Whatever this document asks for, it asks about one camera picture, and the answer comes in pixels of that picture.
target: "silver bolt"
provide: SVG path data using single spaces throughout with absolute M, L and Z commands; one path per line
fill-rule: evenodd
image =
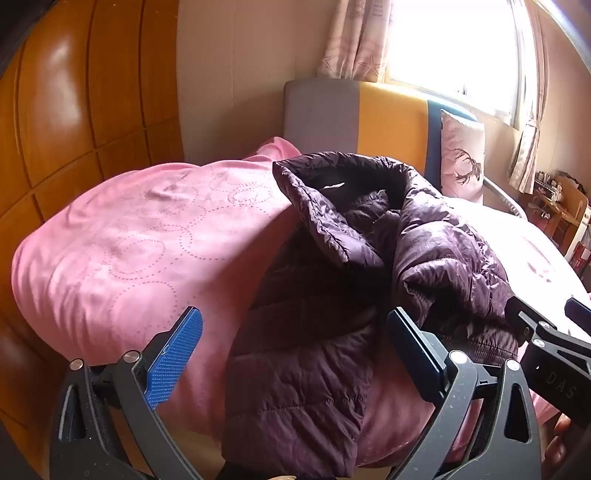
M 130 350 L 123 356 L 123 360 L 126 364 L 134 364 L 138 361 L 139 352 L 136 350 Z
M 507 368 L 510 368 L 514 372 L 518 372 L 519 371 L 519 363 L 513 359 L 507 360 Z
M 73 370 L 74 372 L 76 370 L 79 370 L 83 366 L 84 366 L 84 362 L 82 361 L 82 358 L 77 358 L 76 360 L 72 360 L 70 362 L 70 370 Z
M 459 350 L 454 350 L 453 352 L 451 352 L 449 354 L 449 358 L 457 364 L 465 364 L 468 361 L 468 357 L 466 356 L 466 354 Z

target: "pink blanket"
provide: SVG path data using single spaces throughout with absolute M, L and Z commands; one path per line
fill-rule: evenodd
M 229 348 L 260 278 L 296 226 L 271 162 L 298 154 L 276 138 L 245 160 L 205 167 L 166 164 L 125 173 L 88 191 L 15 253 L 12 288 L 24 317 L 66 358 L 102 364 L 142 349 L 187 305 L 198 307 L 205 320 L 202 339 L 170 401 L 158 411 L 169 427 L 219 438 Z M 584 337 L 564 315 L 559 318 L 571 294 L 587 304 L 589 299 L 551 242 L 509 215 L 481 206 L 473 212 L 472 204 L 457 208 L 477 217 L 474 227 L 487 240 L 495 237 L 491 246 L 516 293 L 551 312 L 562 329 Z M 483 220 L 487 216 L 497 222 L 494 229 Z M 503 228 L 512 232 L 510 238 L 498 235 Z M 539 288 L 548 294 L 537 295 Z M 536 304 L 540 297 L 555 300 Z M 396 462 L 432 411 L 384 342 L 358 465 Z M 537 411 L 547 416 L 551 410 L 538 402 Z M 467 419 L 456 450 L 466 443 L 474 417 L 473 412 Z

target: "finger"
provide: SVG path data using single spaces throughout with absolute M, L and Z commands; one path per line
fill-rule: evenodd
M 554 439 L 548 445 L 546 449 L 544 462 L 550 466 L 556 467 L 562 463 L 566 456 L 566 447 L 562 443 L 560 437 L 554 437 Z
M 558 421 L 556 422 L 556 427 L 554 427 L 554 435 L 562 436 L 564 435 L 568 429 L 570 428 L 571 420 L 568 418 L 564 413 L 560 416 Z

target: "window frame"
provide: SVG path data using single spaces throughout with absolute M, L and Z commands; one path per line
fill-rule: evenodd
M 511 112 L 508 114 L 506 112 L 501 112 L 496 109 L 487 108 L 483 105 L 479 105 L 477 102 L 470 102 L 465 95 L 459 93 L 458 95 L 448 95 L 445 93 L 437 92 L 436 90 L 431 90 L 425 87 L 421 87 L 419 85 L 415 85 L 413 83 L 407 83 L 403 80 L 398 80 L 393 78 L 390 74 L 390 62 L 386 65 L 385 73 L 384 73 L 384 83 L 388 85 L 397 85 L 403 86 L 406 88 L 410 88 L 412 90 L 416 90 L 421 93 L 426 93 L 428 95 L 434 96 L 436 98 L 447 100 L 449 102 L 456 103 L 468 110 L 476 110 L 481 113 L 485 113 L 487 115 L 494 116 L 495 118 L 499 119 L 503 123 L 513 127 L 515 129 L 519 129 L 519 116 L 521 114 L 521 101 L 523 98 L 523 88 L 524 88 L 524 74 L 523 74 L 523 66 L 522 66 L 522 40 L 520 38 L 521 32 L 520 28 L 517 24 L 517 18 L 515 16 L 515 9 L 512 0 L 505 0 L 511 9 L 511 17 L 513 19 L 514 25 L 514 32 L 515 32 L 515 46 L 517 47 L 517 82 L 515 83 L 515 88 L 513 91 L 513 99 L 512 99 L 512 108 Z

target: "red object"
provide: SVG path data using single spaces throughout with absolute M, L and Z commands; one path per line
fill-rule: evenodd
M 581 276 L 583 270 L 588 265 L 591 259 L 591 250 L 586 248 L 581 242 L 577 244 L 577 248 L 574 249 L 573 258 L 570 259 L 570 266 L 573 267 L 574 272 Z

